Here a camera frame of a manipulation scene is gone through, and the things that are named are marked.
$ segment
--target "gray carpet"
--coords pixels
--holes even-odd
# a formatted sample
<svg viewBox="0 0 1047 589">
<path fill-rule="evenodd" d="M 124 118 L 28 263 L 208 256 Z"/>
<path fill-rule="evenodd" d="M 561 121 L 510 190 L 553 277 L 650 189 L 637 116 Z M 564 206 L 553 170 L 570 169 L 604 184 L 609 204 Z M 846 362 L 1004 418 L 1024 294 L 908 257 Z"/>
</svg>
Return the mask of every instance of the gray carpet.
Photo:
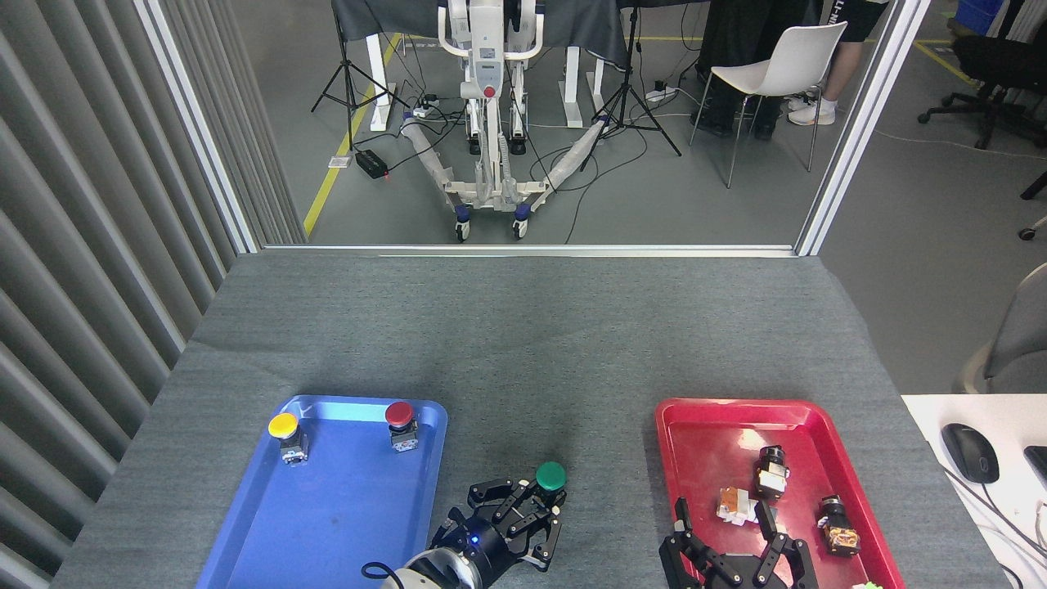
<svg viewBox="0 0 1047 589">
<path fill-rule="evenodd" d="M 192 587 L 266 418 L 299 393 L 442 404 L 436 522 L 472 482 L 562 462 L 556 560 L 503 589 L 665 586 L 653 410 L 671 397 L 820 405 L 910 587 L 1007 587 L 818 258 L 271 250 L 237 262 L 54 587 Z"/>
</svg>

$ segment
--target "red button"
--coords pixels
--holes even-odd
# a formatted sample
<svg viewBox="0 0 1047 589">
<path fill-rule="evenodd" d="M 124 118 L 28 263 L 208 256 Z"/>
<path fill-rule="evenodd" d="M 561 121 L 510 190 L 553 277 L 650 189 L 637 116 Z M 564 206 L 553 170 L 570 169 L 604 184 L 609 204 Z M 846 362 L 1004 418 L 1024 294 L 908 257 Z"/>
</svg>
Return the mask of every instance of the red button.
<svg viewBox="0 0 1047 589">
<path fill-rule="evenodd" d="M 410 404 L 398 401 L 385 409 L 385 421 L 394 428 L 403 428 L 415 418 L 415 409 Z"/>
</svg>

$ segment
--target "black tripod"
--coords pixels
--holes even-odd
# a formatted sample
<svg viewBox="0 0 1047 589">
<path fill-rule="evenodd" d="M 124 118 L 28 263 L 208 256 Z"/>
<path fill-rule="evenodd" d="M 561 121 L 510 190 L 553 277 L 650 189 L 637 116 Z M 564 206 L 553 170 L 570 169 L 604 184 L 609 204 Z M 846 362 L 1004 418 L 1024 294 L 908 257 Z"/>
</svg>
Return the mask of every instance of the black tripod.
<svg viewBox="0 0 1047 589">
<path fill-rule="evenodd" d="M 632 88 L 632 84 L 629 82 L 629 77 L 632 76 L 632 49 L 637 44 L 637 15 L 639 12 L 640 12 L 639 3 L 633 4 L 632 14 L 629 16 L 629 48 L 625 65 L 625 77 L 622 80 L 622 85 L 618 88 L 618 90 L 615 90 L 615 93 L 611 94 L 609 98 L 607 98 L 607 101 L 604 103 L 602 107 L 600 107 L 600 110 L 596 111 L 596 114 L 593 115 L 593 120 L 596 120 L 602 114 L 607 115 L 607 117 L 609 118 L 607 122 L 608 131 L 605 132 L 617 131 L 619 129 L 660 131 L 662 133 L 662 136 L 665 137 L 665 140 L 669 141 L 669 146 L 671 146 L 672 150 L 676 152 L 676 155 L 683 156 L 683 154 L 680 153 L 680 149 L 676 146 L 676 143 L 672 142 L 672 139 L 669 138 L 669 134 L 665 132 L 665 129 L 662 128 L 662 124 L 660 124 L 658 119 L 654 118 L 654 115 L 651 114 L 651 109 L 647 108 L 647 103 L 644 100 L 643 97 L 640 96 L 640 94 L 637 93 L 637 91 Z M 627 101 L 629 94 L 631 94 L 632 97 L 636 98 L 640 107 L 644 109 L 644 113 L 647 115 L 648 118 L 651 119 L 651 122 L 654 123 L 653 127 L 649 127 L 646 124 L 637 124 L 625 118 L 625 103 Z"/>
<path fill-rule="evenodd" d="M 401 105 L 403 105 L 403 107 L 408 111 L 411 109 L 411 106 L 405 103 L 403 98 L 401 98 L 400 96 L 397 96 L 396 93 L 394 93 L 387 87 L 376 82 L 375 78 L 372 77 L 370 73 L 357 67 L 356 64 L 353 63 L 353 60 L 349 59 L 349 53 L 346 51 L 346 33 L 341 28 L 341 20 L 338 19 L 338 9 L 335 7 L 334 2 L 331 2 L 331 10 L 334 13 L 334 24 L 335 27 L 338 29 L 338 48 L 341 49 L 341 62 L 338 63 L 338 68 L 334 70 L 334 73 L 331 75 L 331 80 L 328 80 L 327 86 L 324 87 L 324 91 L 320 92 L 319 97 L 317 97 L 316 101 L 313 103 L 313 108 L 309 109 L 309 112 L 314 112 L 316 110 L 316 107 L 319 106 L 320 100 L 322 100 L 324 98 L 331 98 L 332 100 L 344 106 L 347 123 L 349 129 L 348 131 L 349 152 L 353 153 L 353 115 L 356 114 L 357 110 L 386 95 L 393 98 L 394 100 L 400 103 Z M 350 71 L 350 69 L 366 77 L 372 84 L 375 85 L 374 96 L 371 96 L 370 98 L 363 101 L 357 101 L 356 88 L 353 85 L 353 74 Z M 328 90 L 331 89 L 331 85 L 334 84 L 334 81 L 338 78 L 339 73 L 344 73 L 346 99 L 342 99 L 338 96 L 328 93 Z"/>
</svg>

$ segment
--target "black shorts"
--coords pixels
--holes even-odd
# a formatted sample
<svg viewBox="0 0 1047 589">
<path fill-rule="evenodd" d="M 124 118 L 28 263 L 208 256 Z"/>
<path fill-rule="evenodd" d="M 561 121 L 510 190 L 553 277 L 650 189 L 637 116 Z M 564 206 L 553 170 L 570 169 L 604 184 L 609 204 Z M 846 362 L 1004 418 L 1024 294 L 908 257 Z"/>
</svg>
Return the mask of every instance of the black shorts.
<svg viewBox="0 0 1047 589">
<path fill-rule="evenodd" d="M 828 24 L 847 21 L 841 43 L 861 43 L 869 38 L 876 21 L 887 8 L 887 3 L 879 4 L 869 0 L 829 0 L 832 12 L 829 13 Z"/>
</svg>

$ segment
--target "person's leg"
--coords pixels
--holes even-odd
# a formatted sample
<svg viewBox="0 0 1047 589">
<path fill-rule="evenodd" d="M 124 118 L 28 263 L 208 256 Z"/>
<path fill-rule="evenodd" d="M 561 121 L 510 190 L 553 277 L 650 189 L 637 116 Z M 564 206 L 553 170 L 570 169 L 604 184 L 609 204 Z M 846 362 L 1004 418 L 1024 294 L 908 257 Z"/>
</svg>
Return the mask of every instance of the person's leg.
<svg viewBox="0 0 1047 589">
<path fill-rule="evenodd" d="M 781 39 L 782 32 L 790 26 L 803 23 L 810 8 L 810 0 L 775 0 L 767 15 L 760 41 L 756 48 L 756 61 L 771 59 L 771 54 Z M 753 135 L 757 139 L 770 140 L 775 132 L 778 117 L 781 116 L 782 98 L 764 96 L 760 109 L 753 119 Z"/>
<path fill-rule="evenodd" d="M 837 53 L 832 56 L 832 66 L 829 69 L 829 76 L 825 81 L 825 93 L 823 99 L 837 101 L 844 88 L 854 77 L 854 72 L 862 65 L 863 43 L 841 43 L 837 46 Z"/>
<path fill-rule="evenodd" d="M 753 52 L 773 1 L 712 0 L 710 20 L 706 25 L 709 38 L 701 43 L 703 59 L 707 61 L 699 61 L 696 67 L 703 63 L 711 67 L 747 65 L 757 61 L 753 59 Z M 714 76 L 698 129 L 726 137 L 731 133 L 734 112 L 740 104 L 741 94 Z M 692 120 L 695 114 L 696 111 L 691 114 Z"/>
<path fill-rule="evenodd" d="M 814 124 L 816 115 L 819 124 L 836 122 L 837 100 L 857 72 L 862 64 L 862 46 L 886 7 L 886 3 L 869 0 L 843 0 L 833 3 L 829 23 L 847 21 L 847 28 L 844 29 L 832 56 L 829 74 L 825 81 L 825 91 L 822 94 L 821 109 L 816 113 L 818 107 L 815 105 L 799 108 L 789 113 L 790 122 Z"/>
</svg>

